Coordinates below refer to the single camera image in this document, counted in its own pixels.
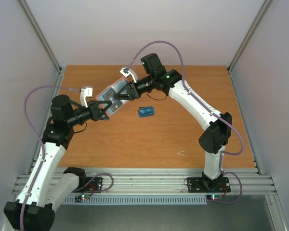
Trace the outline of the light blue card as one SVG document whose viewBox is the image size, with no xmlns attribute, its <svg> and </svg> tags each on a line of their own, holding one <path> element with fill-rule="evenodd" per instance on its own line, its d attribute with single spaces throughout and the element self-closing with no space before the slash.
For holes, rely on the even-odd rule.
<svg viewBox="0 0 289 231">
<path fill-rule="evenodd" d="M 149 111 L 138 111 L 138 116 L 140 118 L 144 118 L 144 117 L 149 117 L 149 116 L 153 116 L 155 113 L 154 112 L 149 112 Z"/>
</svg>

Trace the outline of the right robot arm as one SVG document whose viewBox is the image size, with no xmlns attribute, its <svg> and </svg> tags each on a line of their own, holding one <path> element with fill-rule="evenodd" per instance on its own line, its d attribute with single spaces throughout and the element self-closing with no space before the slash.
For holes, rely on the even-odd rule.
<svg viewBox="0 0 289 231">
<path fill-rule="evenodd" d="M 133 101 L 142 94 L 153 89 L 162 91 L 165 95 L 182 105 L 201 125 L 204 130 L 198 139 L 201 148 L 205 151 L 205 167 L 202 172 L 200 187 L 205 192 L 211 192 L 222 182 L 221 162 L 222 152 L 231 136 L 232 116 L 226 112 L 220 113 L 199 97 L 182 75 L 172 69 L 167 71 L 159 57 L 151 53 L 141 59 L 147 76 L 137 79 L 137 74 L 123 67 L 120 73 L 124 77 L 131 76 L 132 81 L 122 87 L 116 94 L 118 100 Z"/>
</svg>

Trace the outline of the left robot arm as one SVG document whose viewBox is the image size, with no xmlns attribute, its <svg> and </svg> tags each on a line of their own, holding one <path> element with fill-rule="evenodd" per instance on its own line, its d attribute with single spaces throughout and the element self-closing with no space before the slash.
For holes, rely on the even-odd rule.
<svg viewBox="0 0 289 231">
<path fill-rule="evenodd" d="M 54 173 L 74 135 L 74 126 L 86 121 L 108 120 L 110 101 L 89 101 L 73 109 L 67 95 L 58 95 L 51 104 L 51 117 L 41 139 L 40 154 L 29 179 L 15 202 L 7 202 L 4 214 L 15 230 L 48 231 L 55 213 L 73 191 L 81 192 L 89 183 L 85 170 L 68 167 L 56 185 Z"/>
</svg>

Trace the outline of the blue VIP card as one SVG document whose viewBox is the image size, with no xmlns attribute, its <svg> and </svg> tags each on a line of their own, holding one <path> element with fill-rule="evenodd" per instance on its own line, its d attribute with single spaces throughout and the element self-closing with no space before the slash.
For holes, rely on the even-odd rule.
<svg viewBox="0 0 289 231">
<path fill-rule="evenodd" d="M 153 116 L 155 114 L 154 107 L 152 106 L 140 107 L 137 112 L 140 118 Z"/>
</svg>

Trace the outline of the pink card holder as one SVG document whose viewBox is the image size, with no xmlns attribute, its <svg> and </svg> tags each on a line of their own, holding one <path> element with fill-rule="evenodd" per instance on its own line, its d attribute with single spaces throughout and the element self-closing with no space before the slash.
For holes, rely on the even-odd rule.
<svg viewBox="0 0 289 231">
<path fill-rule="evenodd" d="M 111 117 L 115 114 L 123 105 L 125 105 L 127 100 L 118 100 L 115 98 L 116 93 L 119 92 L 127 84 L 127 79 L 121 77 L 113 84 L 109 85 L 103 91 L 101 91 L 95 98 L 98 101 L 111 101 L 111 106 L 108 108 L 106 114 Z"/>
</svg>

